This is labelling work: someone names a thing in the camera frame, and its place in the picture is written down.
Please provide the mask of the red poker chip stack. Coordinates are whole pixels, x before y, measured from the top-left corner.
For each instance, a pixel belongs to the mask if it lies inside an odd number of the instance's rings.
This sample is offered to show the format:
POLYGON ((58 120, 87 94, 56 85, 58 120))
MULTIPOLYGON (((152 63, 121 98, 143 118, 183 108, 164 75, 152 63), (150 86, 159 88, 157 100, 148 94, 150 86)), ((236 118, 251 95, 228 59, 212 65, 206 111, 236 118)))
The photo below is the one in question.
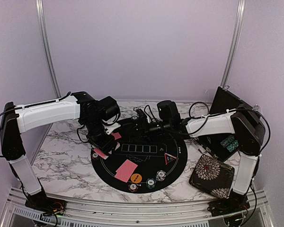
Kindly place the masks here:
POLYGON ((93 153, 91 153, 91 158, 92 158, 92 160, 98 160, 99 155, 96 152, 93 152, 93 153))

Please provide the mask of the orange big blind button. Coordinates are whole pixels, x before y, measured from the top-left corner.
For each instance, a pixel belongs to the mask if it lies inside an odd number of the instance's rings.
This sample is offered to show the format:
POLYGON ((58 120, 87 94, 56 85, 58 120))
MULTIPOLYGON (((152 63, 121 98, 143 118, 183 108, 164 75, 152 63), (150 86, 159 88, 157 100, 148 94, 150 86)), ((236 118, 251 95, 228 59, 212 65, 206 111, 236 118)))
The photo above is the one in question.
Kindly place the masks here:
POLYGON ((142 181, 142 176, 140 174, 133 174, 130 179, 132 183, 140 183, 142 181))

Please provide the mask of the red playing card deck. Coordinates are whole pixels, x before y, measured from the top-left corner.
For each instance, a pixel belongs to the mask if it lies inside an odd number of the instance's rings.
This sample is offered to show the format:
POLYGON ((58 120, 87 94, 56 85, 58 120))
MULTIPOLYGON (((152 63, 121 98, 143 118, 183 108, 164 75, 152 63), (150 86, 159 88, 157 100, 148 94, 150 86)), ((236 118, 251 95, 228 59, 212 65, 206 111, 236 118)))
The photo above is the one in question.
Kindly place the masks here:
POLYGON ((108 155, 104 154, 101 150, 99 150, 98 148, 94 148, 93 149, 95 153, 98 154, 98 156, 100 156, 102 159, 107 159, 108 155))

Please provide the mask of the blue orange chip stack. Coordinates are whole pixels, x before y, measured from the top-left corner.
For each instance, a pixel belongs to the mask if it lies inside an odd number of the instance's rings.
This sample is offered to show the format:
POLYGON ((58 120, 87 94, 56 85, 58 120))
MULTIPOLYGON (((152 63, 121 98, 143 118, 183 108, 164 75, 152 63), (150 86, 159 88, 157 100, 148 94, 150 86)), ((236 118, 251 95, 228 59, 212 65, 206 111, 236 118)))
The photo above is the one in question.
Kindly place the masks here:
POLYGON ((163 170, 159 170, 157 173, 156 173, 156 181, 158 182, 162 182, 164 181, 166 178, 166 172, 163 171, 163 170))

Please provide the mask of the red triangular marker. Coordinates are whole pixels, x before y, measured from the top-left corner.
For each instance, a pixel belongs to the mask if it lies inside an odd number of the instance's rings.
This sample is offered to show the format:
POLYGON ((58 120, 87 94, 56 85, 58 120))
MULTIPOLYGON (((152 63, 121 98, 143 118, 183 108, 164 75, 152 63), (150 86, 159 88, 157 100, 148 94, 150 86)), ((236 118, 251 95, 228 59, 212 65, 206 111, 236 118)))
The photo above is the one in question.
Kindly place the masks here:
POLYGON ((172 161, 175 161, 177 159, 177 157, 175 157, 171 154, 168 154, 168 153, 164 154, 164 158, 165 158, 165 165, 168 165, 169 163, 171 163, 172 161))

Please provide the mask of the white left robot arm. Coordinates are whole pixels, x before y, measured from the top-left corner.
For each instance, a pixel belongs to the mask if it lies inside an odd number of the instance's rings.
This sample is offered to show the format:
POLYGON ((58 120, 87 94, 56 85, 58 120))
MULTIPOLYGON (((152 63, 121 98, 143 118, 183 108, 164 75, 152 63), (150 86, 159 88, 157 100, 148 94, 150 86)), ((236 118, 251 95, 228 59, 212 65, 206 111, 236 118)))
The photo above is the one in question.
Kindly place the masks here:
POLYGON ((1 153, 27 192, 27 206, 50 210, 64 204, 46 195, 28 160, 21 135, 32 129, 66 120, 77 120, 85 126, 87 142, 105 155, 111 155, 118 143, 112 132, 120 127, 120 108, 107 96, 96 100, 86 92, 68 92, 61 98, 27 105, 5 104, 0 123, 1 153))

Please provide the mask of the red card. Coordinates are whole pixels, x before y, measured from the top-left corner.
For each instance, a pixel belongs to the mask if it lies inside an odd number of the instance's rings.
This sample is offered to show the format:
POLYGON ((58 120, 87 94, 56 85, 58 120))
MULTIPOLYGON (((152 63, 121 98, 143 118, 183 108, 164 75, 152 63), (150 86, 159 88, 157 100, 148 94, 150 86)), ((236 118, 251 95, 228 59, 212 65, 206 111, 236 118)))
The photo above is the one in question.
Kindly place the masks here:
POLYGON ((122 136, 120 133, 116 132, 116 133, 111 133, 111 135, 115 138, 115 140, 120 139, 122 136))
POLYGON ((136 163, 127 159, 116 170, 115 178, 126 183, 137 167, 136 163))

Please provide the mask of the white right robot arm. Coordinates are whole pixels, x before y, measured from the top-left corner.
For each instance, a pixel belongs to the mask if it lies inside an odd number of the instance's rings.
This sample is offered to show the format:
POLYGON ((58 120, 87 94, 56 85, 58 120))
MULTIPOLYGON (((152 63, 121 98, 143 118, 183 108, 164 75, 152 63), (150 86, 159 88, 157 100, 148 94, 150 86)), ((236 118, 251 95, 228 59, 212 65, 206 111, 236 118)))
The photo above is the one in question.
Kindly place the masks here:
POLYGON ((227 137, 218 141, 218 148, 229 152, 239 152, 240 164, 233 187, 214 188, 207 191, 217 200, 210 202, 212 215, 230 213, 248 208, 247 192, 252 190, 252 181, 257 173, 259 157, 265 148, 265 134, 270 134, 268 123, 263 124, 264 116, 241 104, 236 109, 222 113, 181 119, 177 106, 170 100, 157 104, 159 119, 149 116, 145 111, 135 108, 138 114, 137 131, 143 136, 154 133, 173 133, 188 138, 199 138, 218 134, 227 137))

